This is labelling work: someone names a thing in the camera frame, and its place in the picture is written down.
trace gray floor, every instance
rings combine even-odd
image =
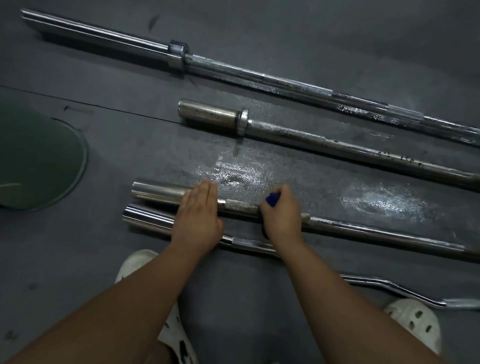
[[[3,1],[0,93],[81,129],[89,163],[75,190],[36,212],[0,211],[0,360],[112,284],[127,255],[166,241],[121,221],[136,177],[219,183],[259,202],[287,182],[312,214],[480,248],[480,194],[274,146],[187,128],[181,97],[249,107],[253,117],[347,142],[480,172],[480,150],[202,78],[44,42],[20,7],[168,41],[258,71],[315,83],[480,126],[477,14],[464,1]],[[260,227],[226,220],[259,239]],[[438,297],[480,297],[480,266],[305,234],[332,266]],[[394,297],[361,289],[377,305]],[[287,273],[273,260],[213,251],[179,298],[202,363],[321,361]],[[443,356],[478,363],[480,314],[438,312]]]

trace forearm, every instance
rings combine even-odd
[[[142,363],[198,260],[169,245],[8,363]]]
[[[275,244],[328,363],[439,363],[303,242]]]

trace left hand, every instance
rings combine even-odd
[[[203,180],[183,195],[172,229],[172,244],[204,256],[223,235],[223,221],[217,217],[216,183]]]

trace blue handle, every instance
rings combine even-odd
[[[280,199],[280,192],[271,192],[265,199],[265,201],[271,206],[275,207],[276,203]]]

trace shoe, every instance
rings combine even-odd
[[[120,267],[115,283],[119,282],[137,269],[150,262],[158,254],[152,250],[139,250],[130,255]],[[187,334],[180,321],[177,303],[173,305],[165,325],[158,336],[158,341],[169,346],[175,353],[179,364],[198,364],[197,354],[188,340]]]
[[[435,354],[440,355],[442,349],[440,323],[430,308],[419,301],[405,298],[392,302],[384,309],[384,312],[427,345]]]

